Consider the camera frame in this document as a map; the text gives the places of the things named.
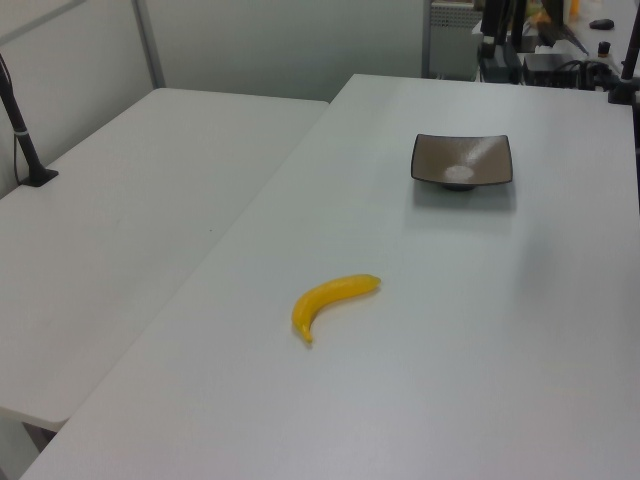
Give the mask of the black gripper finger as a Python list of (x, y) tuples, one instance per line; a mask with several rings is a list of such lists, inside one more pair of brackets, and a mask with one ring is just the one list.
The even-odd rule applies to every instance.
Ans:
[(496, 47), (504, 43), (505, 0), (486, 0), (481, 21), (481, 55), (493, 56)]
[(526, 0), (513, 0), (511, 45), (516, 51), (522, 47), (523, 27), (526, 17)]

